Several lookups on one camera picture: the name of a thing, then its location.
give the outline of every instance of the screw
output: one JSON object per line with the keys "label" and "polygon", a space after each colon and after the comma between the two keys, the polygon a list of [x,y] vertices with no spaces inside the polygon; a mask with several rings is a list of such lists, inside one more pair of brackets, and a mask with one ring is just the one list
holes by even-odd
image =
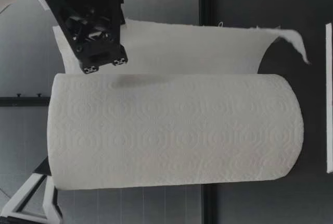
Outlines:
{"label": "screw", "polygon": [[76,52],[81,52],[83,50],[83,47],[82,46],[78,46],[76,47]]}

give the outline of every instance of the white panel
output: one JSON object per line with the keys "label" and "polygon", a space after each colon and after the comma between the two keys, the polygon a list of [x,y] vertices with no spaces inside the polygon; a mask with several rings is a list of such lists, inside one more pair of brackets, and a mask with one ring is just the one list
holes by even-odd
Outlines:
{"label": "white panel", "polygon": [[333,172],[332,24],[326,25],[327,172]]}

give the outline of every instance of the paper towel sheet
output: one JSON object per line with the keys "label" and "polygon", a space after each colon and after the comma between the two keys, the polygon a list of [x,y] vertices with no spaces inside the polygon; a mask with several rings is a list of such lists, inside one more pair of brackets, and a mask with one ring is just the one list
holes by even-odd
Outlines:
{"label": "paper towel sheet", "polygon": [[[60,27],[56,41],[69,74],[81,74]],[[121,43],[129,63],[101,66],[98,73],[117,74],[252,74],[277,37],[291,42],[307,62],[302,37],[292,30],[236,29],[126,20]]]}
{"label": "paper towel sheet", "polygon": [[58,74],[47,139],[61,190],[260,181],[293,167],[303,121],[277,75]]}

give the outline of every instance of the dark wall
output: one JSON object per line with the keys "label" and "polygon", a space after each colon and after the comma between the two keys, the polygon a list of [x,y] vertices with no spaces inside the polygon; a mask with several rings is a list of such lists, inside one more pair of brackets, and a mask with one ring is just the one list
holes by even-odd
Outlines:
{"label": "dark wall", "polygon": [[284,41],[266,52],[259,73],[292,86],[304,119],[303,149],[289,175],[275,181],[219,185],[219,223],[333,223],[333,175],[326,173],[325,23],[333,0],[216,0],[214,23],[298,30],[312,64]]}

